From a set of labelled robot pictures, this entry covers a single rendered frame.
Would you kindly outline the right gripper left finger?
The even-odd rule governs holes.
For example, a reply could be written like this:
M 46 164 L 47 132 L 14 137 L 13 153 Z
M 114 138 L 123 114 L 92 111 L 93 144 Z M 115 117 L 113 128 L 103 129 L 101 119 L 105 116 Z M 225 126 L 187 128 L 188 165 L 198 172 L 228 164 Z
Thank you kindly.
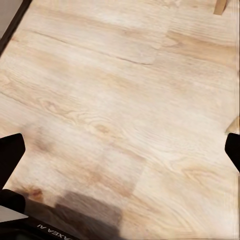
M 21 133 L 0 138 L 0 192 L 25 152 L 25 142 Z

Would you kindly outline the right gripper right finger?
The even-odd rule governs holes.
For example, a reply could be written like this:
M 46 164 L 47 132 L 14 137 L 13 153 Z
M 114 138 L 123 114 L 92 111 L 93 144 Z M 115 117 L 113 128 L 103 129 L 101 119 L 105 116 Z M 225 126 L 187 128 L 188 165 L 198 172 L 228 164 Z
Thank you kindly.
M 240 134 L 229 133 L 224 150 L 240 172 Z

